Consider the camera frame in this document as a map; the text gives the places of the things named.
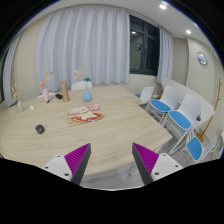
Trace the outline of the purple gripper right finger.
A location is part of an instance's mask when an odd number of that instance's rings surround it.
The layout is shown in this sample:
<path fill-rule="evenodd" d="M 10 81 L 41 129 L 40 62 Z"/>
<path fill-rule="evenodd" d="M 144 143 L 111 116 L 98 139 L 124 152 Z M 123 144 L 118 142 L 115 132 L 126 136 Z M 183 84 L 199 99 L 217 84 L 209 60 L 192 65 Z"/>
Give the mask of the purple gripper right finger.
<path fill-rule="evenodd" d="M 157 154 L 137 143 L 132 144 L 132 154 L 145 185 L 182 169 L 167 153 Z"/>

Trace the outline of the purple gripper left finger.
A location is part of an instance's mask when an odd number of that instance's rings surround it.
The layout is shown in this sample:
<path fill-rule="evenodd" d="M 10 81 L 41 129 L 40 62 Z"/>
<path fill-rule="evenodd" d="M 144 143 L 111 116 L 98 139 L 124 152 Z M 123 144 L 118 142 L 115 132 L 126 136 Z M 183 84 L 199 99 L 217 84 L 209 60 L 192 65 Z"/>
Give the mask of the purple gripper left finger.
<path fill-rule="evenodd" d="M 88 143 L 66 155 L 54 156 L 42 169 L 79 185 L 82 181 L 90 155 L 91 144 Z"/>

